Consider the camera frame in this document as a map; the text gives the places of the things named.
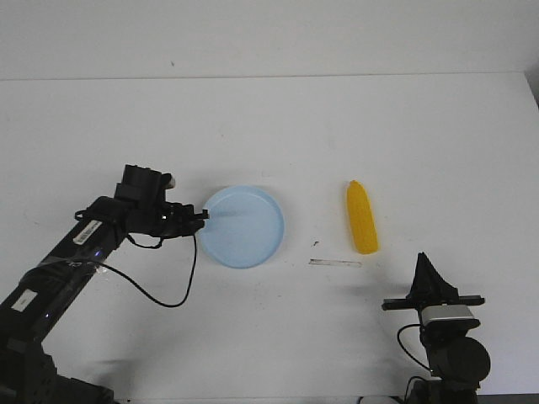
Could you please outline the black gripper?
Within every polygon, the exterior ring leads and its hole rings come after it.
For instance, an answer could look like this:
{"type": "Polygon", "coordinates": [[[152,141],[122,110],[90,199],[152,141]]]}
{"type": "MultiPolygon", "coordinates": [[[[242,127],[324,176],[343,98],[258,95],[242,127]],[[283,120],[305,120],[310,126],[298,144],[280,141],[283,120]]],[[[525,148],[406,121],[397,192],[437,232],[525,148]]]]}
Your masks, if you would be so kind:
{"type": "MultiPolygon", "coordinates": [[[[382,302],[384,311],[416,310],[419,313],[427,306],[439,305],[465,305],[469,309],[472,306],[484,304],[484,298],[480,295],[465,295],[458,298],[458,289],[441,277],[424,252],[417,257],[414,279],[408,296],[412,299],[385,299],[382,302]],[[442,302],[420,302],[418,300],[447,300],[442,302]]],[[[467,332],[480,325],[480,321],[474,325],[469,322],[439,322],[424,327],[426,332],[467,332]]]]}
{"type": "Polygon", "coordinates": [[[125,165],[114,198],[126,204],[128,233],[151,237],[193,236],[205,226],[208,210],[195,212],[193,205],[182,205],[179,218],[179,204],[166,200],[164,174],[148,167],[125,165]]]}

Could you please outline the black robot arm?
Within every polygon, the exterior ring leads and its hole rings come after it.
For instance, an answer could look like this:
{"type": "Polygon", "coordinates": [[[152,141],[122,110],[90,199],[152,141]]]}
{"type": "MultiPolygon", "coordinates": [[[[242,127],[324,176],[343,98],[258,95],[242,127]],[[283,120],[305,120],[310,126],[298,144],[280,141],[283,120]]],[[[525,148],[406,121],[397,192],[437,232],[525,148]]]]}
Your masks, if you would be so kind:
{"type": "Polygon", "coordinates": [[[402,299],[385,299],[384,311],[415,310],[419,341],[428,363],[409,357],[431,378],[412,376],[399,403],[477,403],[480,382],[491,370],[487,349],[467,333],[480,326],[472,306],[485,303],[481,295],[460,295],[436,271],[424,252],[418,254],[410,291],[402,299]]]}
{"type": "Polygon", "coordinates": [[[173,176],[127,165],[113,196],[100,196],[75,214],[77,224],[19,281],[1,304],[1,401],[3,403],[112,403],[101,385],[59,375],[42,342],[98,268],[135,234],[193,237],[209,213],[168,202],[173,176]]]}

